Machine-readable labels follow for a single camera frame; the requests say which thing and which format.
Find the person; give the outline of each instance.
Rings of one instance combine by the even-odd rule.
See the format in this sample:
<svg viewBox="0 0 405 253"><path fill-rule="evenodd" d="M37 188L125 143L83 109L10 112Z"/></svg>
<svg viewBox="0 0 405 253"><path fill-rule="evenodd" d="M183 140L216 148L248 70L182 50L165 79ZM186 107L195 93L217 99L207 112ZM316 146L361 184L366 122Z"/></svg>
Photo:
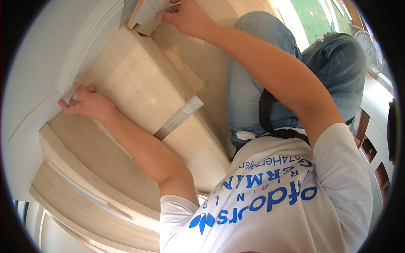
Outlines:
<svg viewBox="0 0 405 253"><path fill-rule="evenodd" d="M269 13L248 13L229 28L194 0L182 0L157 19L230 55L227 100L238 151L201 206L181 158L92 86L75 83L82 101L59 104L68 115L100 121L159 184L160 251L358 250L373 208L370 179L345 124L362 98L365 56L359 44L332 33L301 54L291 32ZM276 98L271 127L304 134L309 145L300 138L262 136L264 91Z"/></svg>

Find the white cloth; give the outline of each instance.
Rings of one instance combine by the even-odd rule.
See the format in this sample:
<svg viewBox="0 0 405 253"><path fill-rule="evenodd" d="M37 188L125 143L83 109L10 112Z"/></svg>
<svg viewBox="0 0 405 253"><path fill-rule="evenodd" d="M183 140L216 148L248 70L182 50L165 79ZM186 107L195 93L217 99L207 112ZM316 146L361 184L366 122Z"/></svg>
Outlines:
<svg viewBox="0 0 405 253"><path fill-rule="evenodd" d="M238 152L200 207L161 198L160 250L354 252L372 208L370 178L345 124L326 129L313 152L300 139L266 136Z"/></svg>

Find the floor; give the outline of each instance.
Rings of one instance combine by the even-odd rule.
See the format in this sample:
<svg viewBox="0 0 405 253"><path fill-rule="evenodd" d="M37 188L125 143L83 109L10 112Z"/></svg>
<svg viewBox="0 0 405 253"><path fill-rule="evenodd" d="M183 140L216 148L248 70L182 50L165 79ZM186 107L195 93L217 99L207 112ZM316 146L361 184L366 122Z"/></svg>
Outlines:
<svg viewBox="0 0 405 253"><path fill-rule="evenodd" d="M197 0L216 22L233 26L237 19L251 11L267 11L279 18L293 33L297 45L304 51L321 34L335 31L318 0ZM332 3L340 32L354 35L347 15L342 17ZM224 147L228 158L232 146L226 105L228 55L205 41L186 36L175 27L160 24L151 35L155 43L171 60L192 94L204 106L199 110Z"/></svg>

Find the steel ruler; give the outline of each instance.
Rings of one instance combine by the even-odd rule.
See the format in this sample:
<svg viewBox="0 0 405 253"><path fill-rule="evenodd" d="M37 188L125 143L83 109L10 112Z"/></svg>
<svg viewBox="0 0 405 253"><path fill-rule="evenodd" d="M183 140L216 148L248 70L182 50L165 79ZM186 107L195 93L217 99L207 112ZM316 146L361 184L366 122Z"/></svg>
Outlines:
<svg viewBox="0 0 405 253"><path fill-rule="evenodd" d="M197 96L192 97L180 110L178 110L166 123L153 135L163 140L169 133L173 132L188 117L193 115L204 103Z"/></svg>

